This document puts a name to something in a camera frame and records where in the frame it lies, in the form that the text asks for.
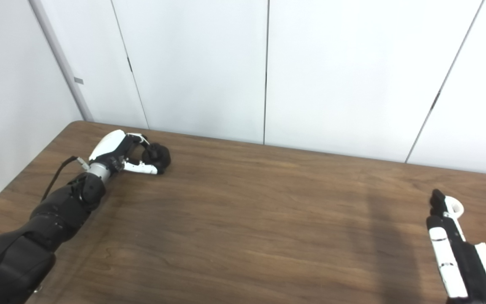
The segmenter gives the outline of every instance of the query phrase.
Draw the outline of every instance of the white wall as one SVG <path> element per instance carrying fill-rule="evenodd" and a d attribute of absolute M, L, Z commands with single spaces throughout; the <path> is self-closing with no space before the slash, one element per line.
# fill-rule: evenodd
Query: white wall
<path fill-rule="evenodd" d="M 110 0 L 31 0 L 89 120 L 148 128 Z"/>
<path fill-rule="evenodd" d="M 28 2 L 0 0 L 0 191 L 79 119 Z"/>
<path fill-rule="evenodd" d="M 486 173 L 486 1 L 409 163 Z"/>
<path fill-rule="evenodd" d="M 262 143 L 267 0 L 114 0 L 152 129 Z"/>
<path fill-rule="evenodd" d="M 271 0 L 266 144 L 404 162 L 481 0 Z"/>

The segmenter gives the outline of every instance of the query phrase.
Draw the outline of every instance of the panel seam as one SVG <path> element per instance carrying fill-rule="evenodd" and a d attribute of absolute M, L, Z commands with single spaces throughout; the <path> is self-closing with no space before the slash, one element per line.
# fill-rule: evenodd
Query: panel seam
<path fill-rule="evenodd" d="M 138 99 L 140 100 L 140 106 L 142 108 L 143 117 L 145 118 L 147 129 L 151 129 L 151 127 L 149 126 L 149 121 L 147 120 L 147 115 L 145 115 L 145 109 L 143 108 L 143 102 L 141 99 L 140 90 L 138 88 L 138 84 L 136 83 L 135 72 L 132 70 L 131 60 L 129 58 L 129 52 L 127 51 L 127 45 L 125 44 L 125 39 L 123 38 L 123 32 L 121 31 L 121 26 L 119 25 L 119 19 L 116 13 L 116 7 L 113 5 L 113 0 L 110 0 L 110 4 L 112 4 L 113 15 L 116 17 L 117 29 L 119 30 L 119 36 L 121 37 L 121 42 L 123 42 L 123 49 L 125 50 L 125 56 L 127 56 L 127 62 L 129 62 L 129 67 L 132 74 L 132 80 L 135 82 L 135 88 L 136 88 L 136 92 L 138 93 Z"/>
<path fill-rule="evenodd" d="M 264 134 L 262 144 L 266 144 L 266 111 L 267 111 L 267 64 L 270 50 L 270 0 L 267 0 L 267 21 L 266 21 L 266 70 L 264 82 Z"/>
<path fill-rule="evenodd" d="M 438 89 L 438 93 L 436 94 L 436 97 L 434 98 L 432 105 L 430 106 L 429 112 L 427 113 L 427 116 L 425 117 L 425 120 L 423 121 L 423 124 L 421 125 L 421 128 L 419 129 L 419 132 L 417 133 L 417 136 L 415 137 L 415 140 L 413 141 L 413 144 L 410 148 L 410 152 L 408 152 L 408 155 L 406 156 L 405 163 L 408 163 L 410 160 L 411 154 L 413 152 L 413 149 L 415 148 L 417 141 L 419 140 L 421 133 L 423 133 L 423 129 L 425 128 L 425 125 L 427 124 L 427 121 L 429 120 L 430 114 L 432 113 L 432 110 L 434 110 L 434 106 L 436 106 L 436 102 L 438 102 L 438 98 L 440 98 L 440 94 L 442 94 L 442 89 L 444 85 L 447 82 L 447 79 L 449 78 L 449 75 L 451 74 L 451 71 L 453 70 L 453 66 L 457 62 L 457 58 L 459 57 L 459 54 L 461 53 L 462 47 L 464 46 L 464 43 L 466 42 L 466 39 L 468 35 L 470 34 L 470 31 L 472 27 L 474 26 L 474 23 L 476 19 L 478 18 L 479 12 L 481 11 L 481 8 L 483 7 L 483 4 L 485 3 L 485 0 L 481 0 L 480 5 L 478 7 L 478 10 L 476 11 L 474 18 L 472 19 L 472 22 L 470 23 L 470 26 L 468 27 L 466 34 L 464 35 L 464 38 L 461 42 L 461 45 L 459 46 L 459 49 L 457 50 L 457 54 L 455 54 L 455 57 L 453 58 L 453 62 L 451 62 L 451 65 L 449 66 L 449 70 L 447 71 L 444 80 L 442 81 L 442 85 L 440 85 L 440 89 Z"/>

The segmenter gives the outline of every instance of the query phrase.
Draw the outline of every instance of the wood grain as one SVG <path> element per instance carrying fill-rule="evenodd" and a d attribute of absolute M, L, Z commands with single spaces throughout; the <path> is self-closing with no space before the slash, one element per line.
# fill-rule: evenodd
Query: wood grain
<path fill-rule="evenodd" d="M 116 128 L 70 124 L 0 193 L 0 233 L 25 223 L 60 162 Z M 433 188 L 464 203 L 468 240 L 486 241 L 484 174 L 124 130 L 168 146 L 172 165 L 116 176 L 29 304 L 443 303 Z"/>

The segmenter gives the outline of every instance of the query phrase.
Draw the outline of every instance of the wire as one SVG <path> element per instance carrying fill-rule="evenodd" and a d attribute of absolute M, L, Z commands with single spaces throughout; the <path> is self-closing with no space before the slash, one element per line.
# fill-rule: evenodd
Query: wire
<path fill-rule="evenodd" d="M 61 166 L 59 166 L 59 169 L 56 171 L 54 177 L 52 178 L 52 181 L 50 182 L 50 184 L 48 185 L 48 188 L 46 188 L 46 191 L 44 192 L 44 195 L 42 196 L 42 198 L 40 199 L 40 201 L 44 201 L 46 199 L 46 197 L 48 196 L 48 193 L 50 193 L 50 189 L 52 189 L 52 186 L 54 185 L 54 183 L 56 182 L 57 180 L 57 177 L 59 176 L 59 174 L 61 173 L 61 170 L 63 168 L 65 168 L 65 166 L 67 166 L 68 164 L 70 164 L 71 162 L 77 160 L 78 158 L 76 156 L 71 156 L 69 157 L 66 161 L 64 161 Z"/>

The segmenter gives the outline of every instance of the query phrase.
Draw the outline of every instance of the robotic arm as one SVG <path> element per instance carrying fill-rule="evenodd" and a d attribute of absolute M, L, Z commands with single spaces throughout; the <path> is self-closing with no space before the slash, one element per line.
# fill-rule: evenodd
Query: robotic arm
<path fill-rule="evenodd" d="M 141 160 L 130 158 L 143 146 Z M 170 152 L 138 133 L 116 130 L 93 150 L 87 171 L 53 191 L 31 213 L 29 222 L 0 235 L 0 304 L 23 304 L 56 262 L 54 252 L 79 231 L 106 193 L 104 185 L 120 171 L 162 174 Z"/>
<path fill-rule="evenodd" d="M 458 221 L 464 206 L 457 199 L 436 189 L 430 204 L 427 229 L 447 304 L 486 304 L 486 244 L 466 241 Z"/>

